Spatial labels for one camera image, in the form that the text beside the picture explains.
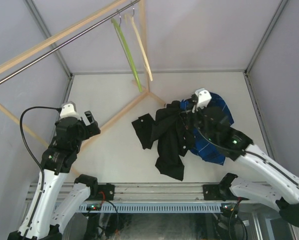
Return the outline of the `blue plaid shirt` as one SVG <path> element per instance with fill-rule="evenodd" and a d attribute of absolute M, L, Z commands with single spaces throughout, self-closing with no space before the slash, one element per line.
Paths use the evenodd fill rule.
<path fill-rule="evenodd" d="M 229 125 L 233 125 L 235 121 L 225 100 L 216 93 L 210 92 L 210 95 L 211 100 L 208 106 L 221 108 L 222 112 L 227 116 Z M 192 133 L 194 136 L 194 146 L 189 149 L 190 152 L 193 155 L 200 157 L 205 162 L 223 166 L 226 157 L 221 154 L 214 145 L 204 139 L 195 127 L 193 128 Z"/>

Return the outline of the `black shirt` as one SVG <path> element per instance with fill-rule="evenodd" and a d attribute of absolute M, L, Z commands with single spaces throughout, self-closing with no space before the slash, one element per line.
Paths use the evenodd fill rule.
<path fill-rule="evenodd" d="M 155 167 L 159 173 L 183 181 L 185 166 L 181 157 L 195 146 L 195 137 L 181 102 L 174 100 L 158 109 L 155 117 L 147 113 L 131 124 L 144 150 L 150 150 L 157 141 Z"/>

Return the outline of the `wooden clothes rack frame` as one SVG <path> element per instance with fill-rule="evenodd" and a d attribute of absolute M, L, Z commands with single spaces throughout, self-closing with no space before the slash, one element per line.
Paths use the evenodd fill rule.
<path fill-rule="evenodd" d="M 139 1 L 139 9 L 143 12 L 140 13 L 140 21 L 141 21 L 141 40 L 144 45 L 145 52 L 147 54 L 147 46 L 146 46 L 146 41 L 147 41 L 147 33 L 146 33 L 146 21 L 145 21 L 145 7 L 144 4 L 145 2 L 143 0 L 138 0 Z M 114 123 L 116 123 L 119 119 L 121 119 L 125 114 L 128 113 L 133 107 L 135 107 L 138 103 L 140 103 L 145 97 L 147 96 L 152 96 L 154 99 L 156 99 L 159 103 L 163 104 L 164 101 L 159 98 L 157 95 L 152 94 L 150 91 L 149 87 L 146 87 L 143 89 L 144 92 L 140 94 L 137 98 L 132 100 L 128 105 L 126 105 L 121 111 L 119 111 L 115 116 L 113 116 L 107 123 L 105 123 L 102 127 L 102 131 L 106 131 L 109 129 Z"/>

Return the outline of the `beige wooden hanger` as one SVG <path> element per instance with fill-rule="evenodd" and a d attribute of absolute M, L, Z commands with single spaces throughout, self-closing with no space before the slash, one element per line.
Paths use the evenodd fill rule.
<path fill-rule="evenodd" d="M 138 28 L 135 24 L 134 17 L 131 16 L 130 14 L 125 14 L 124 19 L 125 19 L 126 23 L 129 23 L 132 26 L 132 29 L 135 33 L 135 36 L 136 36 L 136 39 L 137 39 L 137 42 L 138 42 L 138 45 L 139 45 L 139 48 L 140 48 L 140 51 L 141 51 L 141 54 L 142 54 L 145 70 L 148 73 L 149 80 L 152 82 L 153 81 L 152 70 L 151 70 L 151 67 L 150 67 L 150 64 L 149 64 L 148 56 L 146 54 L 143 42 L 141 40 L 139 30 L 138 30 Z"/>

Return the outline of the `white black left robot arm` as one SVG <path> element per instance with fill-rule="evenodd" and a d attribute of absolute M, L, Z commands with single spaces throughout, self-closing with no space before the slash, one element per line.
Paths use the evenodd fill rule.
<path fill-rule="evenodd" d="M 38 163 L 40 172 L 34 197 L 19 229 L 8 235 L 10 240 L 62 239 L 67 224 L 79 206 L 99 195 L 97 178 L 81 174 L 62 203 L 55 206 L 82 142 L 101 132 L 90 111 L 84 113 L 89 125 L 69 103 L 57 111 L 60 119 L 55 123 L 56 134 Z"/>

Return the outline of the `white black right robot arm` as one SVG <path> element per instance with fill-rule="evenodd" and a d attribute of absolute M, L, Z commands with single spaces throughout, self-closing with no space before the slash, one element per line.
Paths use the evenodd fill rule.
<path fill-rule="evenodd" d="M 191 118 L 208 143 L 225 157 L 260 174 L 267 183 L 262 185 L 227 173 L 218 184 L 220 196 L 226 200 L 237 197 L 258 202 L 299 228 L 299 177 L 264 153 L 246 134 L 231 127 L 219 107 L 198 108 Z"/>

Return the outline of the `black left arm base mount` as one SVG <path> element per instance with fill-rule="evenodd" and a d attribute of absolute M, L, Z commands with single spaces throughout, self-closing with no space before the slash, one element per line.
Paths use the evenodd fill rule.
<path fill-rule="evenodd" d="M 106 183 L 99 184 L 97 189 L 96 200 L 109 200 L 112 201 L 115 196 L 115 185 Z"/>

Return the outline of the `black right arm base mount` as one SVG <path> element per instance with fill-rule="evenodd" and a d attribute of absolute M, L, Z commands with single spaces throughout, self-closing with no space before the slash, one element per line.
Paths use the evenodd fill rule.
<path fill-rule="evenodd" d="M 204 184 L 202 190 L 205 201 L 222 201 L 218 184 Z"/>

